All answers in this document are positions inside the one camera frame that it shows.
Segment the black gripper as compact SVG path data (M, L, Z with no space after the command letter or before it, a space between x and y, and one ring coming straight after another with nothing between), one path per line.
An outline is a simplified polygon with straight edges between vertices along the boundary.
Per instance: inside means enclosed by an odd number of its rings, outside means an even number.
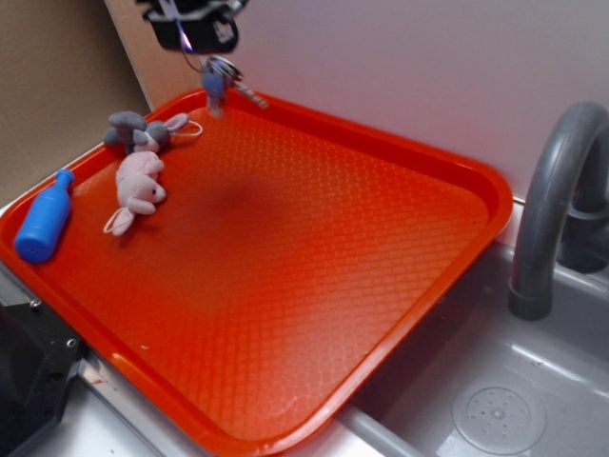
M138 1L160 46L185 53L230 53L239 43L236 17L248 1Z

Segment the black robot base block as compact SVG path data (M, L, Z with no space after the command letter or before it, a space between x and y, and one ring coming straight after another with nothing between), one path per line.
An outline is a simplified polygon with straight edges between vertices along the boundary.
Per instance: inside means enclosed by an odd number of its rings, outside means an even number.
M22 456L62 422L84 356L79 335L39 299L1 307L1 454Z

